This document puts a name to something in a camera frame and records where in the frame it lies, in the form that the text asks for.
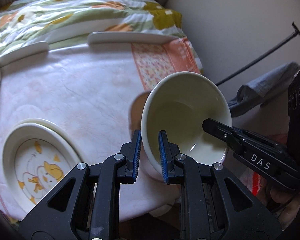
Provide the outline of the person's right hand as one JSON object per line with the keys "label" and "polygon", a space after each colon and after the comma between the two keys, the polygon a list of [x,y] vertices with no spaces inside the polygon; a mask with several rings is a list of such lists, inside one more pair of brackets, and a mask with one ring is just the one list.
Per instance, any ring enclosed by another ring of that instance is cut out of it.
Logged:
{"label": "person's right hand", "polygon": [[282,230],[286,230],[300,209],[300,193],[290,194],[280,191],[274,187],[270,190],[270,197],[280,208],[275,212]]}

